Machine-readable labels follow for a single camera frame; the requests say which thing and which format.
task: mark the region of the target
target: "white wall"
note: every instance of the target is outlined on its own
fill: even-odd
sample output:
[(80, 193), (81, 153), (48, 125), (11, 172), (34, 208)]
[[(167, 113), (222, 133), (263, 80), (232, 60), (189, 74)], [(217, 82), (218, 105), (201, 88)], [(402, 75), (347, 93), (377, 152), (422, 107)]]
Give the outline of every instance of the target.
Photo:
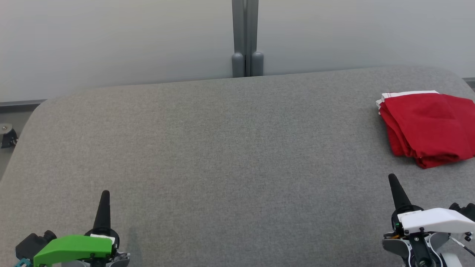
[(0, 102), (232, 76), (231, 0), (0, 0)]
[(259, 0), (264, 74), (394, 64), (475, 77), (474, 0)]

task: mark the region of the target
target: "green 3d-printed part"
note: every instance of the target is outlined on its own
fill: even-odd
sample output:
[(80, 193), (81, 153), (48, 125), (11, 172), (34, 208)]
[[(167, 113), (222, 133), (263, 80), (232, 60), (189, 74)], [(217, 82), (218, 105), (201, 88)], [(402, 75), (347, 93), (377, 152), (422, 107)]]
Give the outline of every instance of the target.
[(77, 259), (94, 257), (105, 258), (111, 255), (112, 240), (90, 236), (71, 235), (54, 239), (49, 242), (33, 258), (34, 267), (46, 265), (51, 267), (54, 263), (68, 262)]

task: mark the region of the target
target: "white stripe on cloth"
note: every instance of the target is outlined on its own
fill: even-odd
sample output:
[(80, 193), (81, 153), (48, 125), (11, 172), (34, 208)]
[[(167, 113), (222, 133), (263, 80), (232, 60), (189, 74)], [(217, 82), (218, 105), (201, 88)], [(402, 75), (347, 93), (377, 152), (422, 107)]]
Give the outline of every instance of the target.
[(398, 97), (398, 96), (403, 96), (403, 95), (415, 95), (415, 94), (438, 94), (439, 92), (435, 90), (430, 90), (430, 91), (407, 91), (407, 92), (401, 92), (401, 93), (383, 93), (381, 94), (381, 99), (376, 100), (376, 105), (378, 106), (378, 110), (381, 108), (381, 103), (384, 102), (386, 98), (391, 98), (391, 97)]

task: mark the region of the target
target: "black mount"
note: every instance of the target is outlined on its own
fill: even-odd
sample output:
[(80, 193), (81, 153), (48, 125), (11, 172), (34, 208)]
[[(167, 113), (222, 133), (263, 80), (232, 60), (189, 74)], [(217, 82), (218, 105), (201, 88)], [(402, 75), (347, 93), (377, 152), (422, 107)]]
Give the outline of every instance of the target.
[(15, 247), (15, 256), (19, 260), (25, 258), (32, 262), (33, 257), (56, 238), (56, 235), (50, 230), (46, 231), (44, 236), (32, 233)]
[(406, 195), (406, 192), (402, 188), (401, 184), (399, 183), (398, 178), (396, 175), (391, 173), (389, 176), (389, 185), (391, 186), (391, 193), (392, 193), (392, 199), (394, 201), (394, 208), (396, 209), (391, 216), (391, 223), (393, 226), (393, 229), (395, 231), (396, 235), (399, 235), (401, 237), (407, 236), (409, 242), (412, 247), (412, 252), (411, 252), (411, 258), (410, 259), (404, 259), (405, 262), (409, 261), (414, 261), (417, 263), (417, 266), (419, 267), (432, 267), (433, 266), (433, 261), (432, 261), (432, 256), (429, 252), (429, 248), (427, 247), (426, 241), (424, 239), (425, 237), (425, 232), (421, 230), (419, 233), (412, 233), (409, 234), (409, 232), (404, 232), (403, 225), (399, 221), (398, 214), (405, 213), (405, 212), (410, 212), (410, 211), (417, 211), (417, 210), (423, 210), (421, 207), (412, 205), (411, 201), (409, 200), (408, 196)]
[(112, 256), (116, 254), (120, 239), (116, 231), (111, 229), (111, 205), (110, 205), (110, 192), (107, 190), (102, 191), (101, 200), (97, 207), (95, 214), (94, 225), (91, 230), (85, 233), (85, 236), (91, 236), (91, 234), (108, 236), (115, 238), (115, 242), (112, 244)]
[(0, 124), (0, 134), (2, 135), (0, 148), (12, 147), (17, 144), (18, 136), (11, 124)]
[(475, 221), (475, 204), (469, 203), (466, 207), (461, 208), (457, 203), (450, 205), (449, 210), (458, 211), (460, 214)]

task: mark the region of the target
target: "screw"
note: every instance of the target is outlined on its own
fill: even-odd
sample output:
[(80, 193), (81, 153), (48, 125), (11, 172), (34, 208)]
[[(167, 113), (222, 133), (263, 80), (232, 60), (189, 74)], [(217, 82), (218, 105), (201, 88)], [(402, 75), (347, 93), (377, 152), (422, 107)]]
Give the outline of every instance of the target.
[(425, 266), (427, 266), (427, 262), (425, 260), (422, 260), (422, 261), (419, 262), (419, 266), (425, 267)]

